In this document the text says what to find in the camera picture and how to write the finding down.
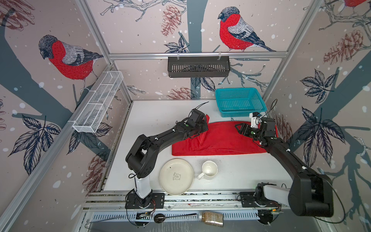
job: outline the metal spoon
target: metal spoon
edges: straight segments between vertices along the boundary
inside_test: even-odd
[[[162,213],[158,213],[155,215],[155,218],[153,219],[156,223],[164,222],[166,218],[176,218],[176,217],[188,217],[188,216],[197,216],[197,213],[191,213],[186,215],[179,215],[179,216],[171,216],[171,217],[165,217]]]

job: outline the black spoon head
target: black spoon head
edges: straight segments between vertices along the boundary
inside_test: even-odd
[[[162,223],[164,222],[165,220],[165,215],[163,215],[162,213],[158,213],[155,215],[155,218],[153,219],[156,223]]]

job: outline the red towel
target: red towel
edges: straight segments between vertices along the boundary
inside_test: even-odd
[[[213,156],[265,153],[251,138],[238,133],[234,127],[239,123],[250,122],[226,121],[208,124],[209,130],[193,139],[186,139],[172,145],[173,156]]]

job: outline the red bird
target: red bird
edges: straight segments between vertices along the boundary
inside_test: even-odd
[[[232,49],[244,51],[249,47],[261,47],[270,52],[275,52],[267,47],[264,41],[256,35],[252,26],[245,23],[237,7],[224,8],[218,19],[221,20],[220,39],[229,47],[228,51]]]
[[[97,59],[102,58],[95,52],[89,52],[80,46],[68,45],[51,35],[46,35],[39,42],[39,49],[43,59],[49,58],[50,62],[67,78],[84,80],[93,72]]]

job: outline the ceramic plate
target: ceramic plate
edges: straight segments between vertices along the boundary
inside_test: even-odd
[[[160,171],[160,185],[171,195],[180,195],[186,192],[193,183],[193,169],[182,159],[169,160]]]

